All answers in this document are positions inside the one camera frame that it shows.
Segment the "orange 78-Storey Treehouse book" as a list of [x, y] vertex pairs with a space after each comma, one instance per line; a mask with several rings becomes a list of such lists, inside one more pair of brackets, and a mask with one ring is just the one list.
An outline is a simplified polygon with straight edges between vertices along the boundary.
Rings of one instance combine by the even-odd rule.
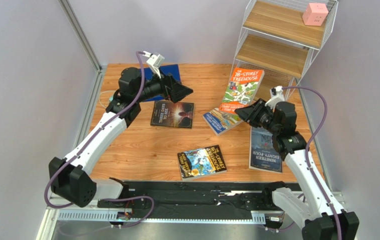
[[235, 114], [235, 110], [244, 108], [252, 102], [263, 80], [265, 71], [262, 69], [245, 69], [236, 67], [231, 74], [219, 110]]

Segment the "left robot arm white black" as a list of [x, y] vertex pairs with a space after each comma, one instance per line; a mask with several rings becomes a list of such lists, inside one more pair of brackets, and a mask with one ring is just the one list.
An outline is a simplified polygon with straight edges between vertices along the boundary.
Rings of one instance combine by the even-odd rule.
[[116, 200], [124, 184], [118, 179], [92, 180], [90, 174], [113, 140], [124, 132], [141, 111], [140, 103], [155, 96], [177, 103], [193, 93], [171, 74], [159, 72], [146, 80], [144, 70], [129, 67], [121, 72], [119, 88], [101, 120], [84, 140], [63, 158], [49, 163], [50, 180], [45, 191], [86, 207], [92, 200]]

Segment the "black 169-Storey Treehouse book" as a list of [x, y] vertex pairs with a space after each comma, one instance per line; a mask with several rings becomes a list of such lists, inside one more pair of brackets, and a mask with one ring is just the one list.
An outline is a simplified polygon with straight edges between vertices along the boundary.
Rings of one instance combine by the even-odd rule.
[[183, 181], [227, 172], [219, 145], [179, 152], [177, 158]]

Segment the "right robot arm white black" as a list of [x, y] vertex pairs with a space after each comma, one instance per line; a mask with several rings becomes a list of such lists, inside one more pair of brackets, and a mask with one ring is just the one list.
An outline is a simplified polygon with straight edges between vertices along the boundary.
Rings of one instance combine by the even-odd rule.
[[321, 177], [309, 144], [296, 130], [295, 105], [280, 101], [270, 107], [259, 99], [235, 112], [252, 127], [262, 127], [272, 134], [274, 149], [295, 175], [306, 201], [297, 198], [283, 182], [271, 183], [266, 196], [299, 226], [303, 239], [355, 239], [359, 219], [344, 209]]

